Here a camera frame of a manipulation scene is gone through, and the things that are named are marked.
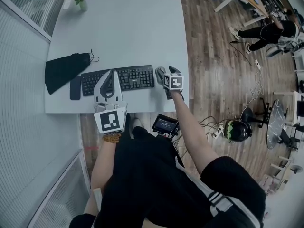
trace sneaker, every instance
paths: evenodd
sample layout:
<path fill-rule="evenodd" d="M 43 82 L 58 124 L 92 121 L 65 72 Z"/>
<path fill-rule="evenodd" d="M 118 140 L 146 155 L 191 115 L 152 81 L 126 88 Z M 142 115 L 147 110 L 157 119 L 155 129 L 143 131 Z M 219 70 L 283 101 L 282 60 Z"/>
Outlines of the sneaker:
<path fill-rule="evenodd" d="M 143 127 L 141 120 L 134 118 L 132 122 L 132 128 L 134 129 L 134 127 Z"/>
<path fill-rule="evenodd" d="M 249 44 L 248 42 L 246 42 L 246 43 L 245 43 L 245 46 L 246 46 L 246 53 L 247 53 L 247 54 L 250 54 L 250 52 L 251 52 L 250 49 L 249 49 L 250 44 Z"/>
<path fill-rule="evenodd" d="M 229 27 L 229 30 L 230 30 L 231 34 L 232 34 L 237 40 L 239 40 L 239 39 L 241 38 L 240 36 L 238 36 L 238 30 L 237 30 L 237 29 L 232 28 L 232 27 Z"/>

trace person in black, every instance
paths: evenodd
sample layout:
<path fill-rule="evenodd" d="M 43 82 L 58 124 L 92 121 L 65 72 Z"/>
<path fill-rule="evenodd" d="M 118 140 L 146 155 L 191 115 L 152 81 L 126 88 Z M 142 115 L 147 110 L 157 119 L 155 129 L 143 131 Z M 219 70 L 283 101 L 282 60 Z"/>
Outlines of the person in black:
<path fill-rule="evenodd" d="M 219 157 L 204 130 L 184 103 L 171 91 L 185 146 L 200 180 L 214 191 L 239 199 L 262 223 L 266 194 L 248 172 L 232 158 Z M 212 219 L 210 202 L 201 190 L 177 169 L 183 166 L 171 141 L 149 134 L 133 124 L 116 144 L 104 138 L 91 178 L 91 189 L 100 188 L 98 212 L 93 194 L 84 214 L 73 218 L 70 228 L 168 227 L 200 228 Z"/>
<path fill-rule="evenodd" d="M 229 27 L 231 34 L 237 40 L 240 38 L 260 39 L 258 42 L 252 45 L 250 45 L 248 42 L 245 43 L 247 54 L 250 54 L 251 51 L 262 49 L 268 44 L 277 44 L 281 36 L 294 38 L 297 30 L 296 27 L 300 29 L 300 23 L 303 23 L 303 21 L 299 22 L 298 18 L 296 17 L 292 17 L 293 21 L 279 21 L 276 17 L 271 17 L 274 22 L 263 27 L 255 27 L 244 31 Z"/>

